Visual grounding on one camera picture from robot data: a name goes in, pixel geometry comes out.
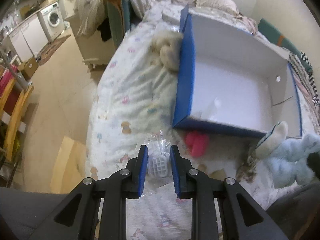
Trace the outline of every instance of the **tiled floor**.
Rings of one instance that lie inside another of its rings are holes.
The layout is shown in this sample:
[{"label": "tiled floor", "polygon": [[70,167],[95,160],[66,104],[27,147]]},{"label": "tiled floor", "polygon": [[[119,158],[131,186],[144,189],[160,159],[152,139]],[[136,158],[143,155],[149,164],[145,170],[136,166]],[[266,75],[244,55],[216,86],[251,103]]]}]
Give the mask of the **tiled floor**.
[{"label": "tiled floor", "polygon": [[52,169],[64,135],[86,144],[89,112],[103,68],[90,73],[71,36],[32,77],[25,114],[23,190],[50,192]]}]

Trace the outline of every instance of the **floor mat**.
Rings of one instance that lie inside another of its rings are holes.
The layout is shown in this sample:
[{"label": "floor mat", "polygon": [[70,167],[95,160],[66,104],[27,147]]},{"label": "floor mat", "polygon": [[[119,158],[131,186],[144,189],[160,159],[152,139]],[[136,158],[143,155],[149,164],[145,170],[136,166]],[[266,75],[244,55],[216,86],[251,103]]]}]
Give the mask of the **floor mat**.
[{"label": "floor mat", "polygon": [[49,58],[55,53],[55,51],[62,45],[62,43],[64,43],[70,36],[71,35],[69,34],[67,36],[57,38],[53,42],[47,44],[40,53],[41,60],[39,61],[39,66],[46,63]]}]

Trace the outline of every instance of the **washing machine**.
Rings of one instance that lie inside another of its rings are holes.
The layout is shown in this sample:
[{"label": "washing machine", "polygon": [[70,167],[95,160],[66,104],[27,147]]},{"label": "washing machine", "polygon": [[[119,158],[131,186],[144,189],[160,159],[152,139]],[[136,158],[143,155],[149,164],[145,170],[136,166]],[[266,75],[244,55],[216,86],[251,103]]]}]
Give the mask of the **washing machine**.
[{"label": "washing machine", "polygon": [[38,12],[38,18],[49,42],[54,41],[54,39],[64,31],[64,22],[58,2]]}]

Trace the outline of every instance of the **bed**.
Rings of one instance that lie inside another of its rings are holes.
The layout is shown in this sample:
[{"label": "bed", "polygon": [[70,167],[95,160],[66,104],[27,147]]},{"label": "bed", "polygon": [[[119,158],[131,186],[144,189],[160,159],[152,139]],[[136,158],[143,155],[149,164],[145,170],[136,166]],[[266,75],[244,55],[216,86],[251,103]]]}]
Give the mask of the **bed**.
[{"label": "bed", "polygon": [[[179,29],[180,11],[184,5],[173,0],[156,0],[146,10],[142,22],[126,33],[97,88],[87,132],[86,176],[109,177],[125,168],[137,156],[137,143],[150,132],[163,131],[166,139],[177,144],[180,154],[190,159],[194,168],[208,175],[224,169],[228,177],[238,177],[244,189],[267,209],[276,199],[296,187],[275,189],[272,178],[262,162],[248,164],[248,152],[257,139],[212,134],[206,154],[193,159],[184,144],[184,131],[172,129],[177,75],[157,65],[150,49],[153,35],[161,30]],[[208,8],[195,8],[199,13],[252,33],[242,21],[230,14]],[[257,33],[261,40],[268,40]],[[318,115],[306,99],[299,77],[296,78],[302,112],[303,133],[319,133]],[[245,164],[255,176],[240,176]],[[160,187],[156,194],[140,200],[127,200],[128,239],[189,239],[191,234],[191,200],[177,199],[173,183]]]}]

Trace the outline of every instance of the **red plush toy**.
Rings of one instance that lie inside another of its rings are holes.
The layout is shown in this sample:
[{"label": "red plush toy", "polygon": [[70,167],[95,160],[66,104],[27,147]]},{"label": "red plush toy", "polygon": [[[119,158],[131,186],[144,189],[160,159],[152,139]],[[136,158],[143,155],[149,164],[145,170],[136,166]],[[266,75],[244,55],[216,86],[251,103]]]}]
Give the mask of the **red plush toy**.
[{"label": "red plush toy", "polygon": [[191,156],[194,158],[204,155],[209,144],[209,136],[197,131],[189,132],[186,135],[186,145],[191,148]]}]

